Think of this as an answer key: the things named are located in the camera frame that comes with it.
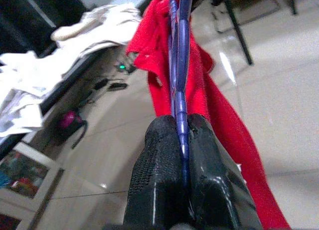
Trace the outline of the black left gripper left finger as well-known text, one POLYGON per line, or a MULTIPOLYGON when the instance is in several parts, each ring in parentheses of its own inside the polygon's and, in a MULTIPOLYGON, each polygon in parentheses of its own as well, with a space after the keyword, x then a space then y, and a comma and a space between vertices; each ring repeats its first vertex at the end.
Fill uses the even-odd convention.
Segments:
POLYGON ((179 139, 170 115, 154 119, 133 167, 124 224, 165 230, 187 221, 179 139))

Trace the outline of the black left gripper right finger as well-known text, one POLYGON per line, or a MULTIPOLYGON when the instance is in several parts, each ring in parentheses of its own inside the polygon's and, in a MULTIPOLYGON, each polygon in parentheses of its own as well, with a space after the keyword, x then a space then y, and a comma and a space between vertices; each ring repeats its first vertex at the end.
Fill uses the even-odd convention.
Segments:
POLYGON ((198 230, 261 230, 237 164, 201 115, 188 116, 191 205, 198 230))

